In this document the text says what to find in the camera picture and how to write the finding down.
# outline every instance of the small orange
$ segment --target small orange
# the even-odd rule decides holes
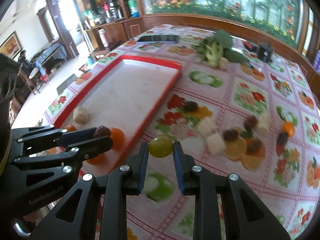
[[[285,122],[282,126],[282,130],[284,132],[287,132],[289,137],[294,136],[295,133],[295,129],[294,129],[294,125],[292,122]]]
[[[67,125],[67,126],[65,127],[65,129],[67,129],[68,132],[73,132],[73,131],[76,131],[76,130],[77,130],[77,129],[76,129],[73,125],[71,125],[71,124]]]
[[[111,127],[110,132],[111,132],[110,138],[112,139],[112,142],[113,142],[112,149],[116,151],[121,150],[121,148],[125,143],[124,133],[119,128],[115,128],[115,127]]]
[[[97,157],[94,157],[92,159],[88,159],[87,163],[89,163],[91,165],[96,165],[96,164],[103,162],[104,159],[105,159],[104,153],[100,153]]]

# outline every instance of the floral mural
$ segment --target floral mural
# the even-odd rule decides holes
[[[300,0],[144,0],[146,13],[195,13],[263,30],[296,48]]]

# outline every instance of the blue cloth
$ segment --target blue cloth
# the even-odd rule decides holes
[[[54,59],[64,59],[67,60],[67,53],[64,47],[60,43],[52,45],[50,48],[46,49],[41,56],[39,56],[34,62],[35,66],[39,68],[41,75],[46,75],[45,69],[42,67],[42,63],[48,58],[48,56],[56,49],[57,52],[52,56]]]

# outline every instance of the black container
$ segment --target black container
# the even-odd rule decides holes
[[[258,59],[260,59],[263,62],[270,62],[274,49],[264,43],[260,43],[259,46],[260,48],[258,51]]]

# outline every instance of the painting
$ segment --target painting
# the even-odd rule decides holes
[[[22,47],[16,32],[13,32],[0,46],[0,53],[7,55],[11,59],[13,59],[21,50]]]

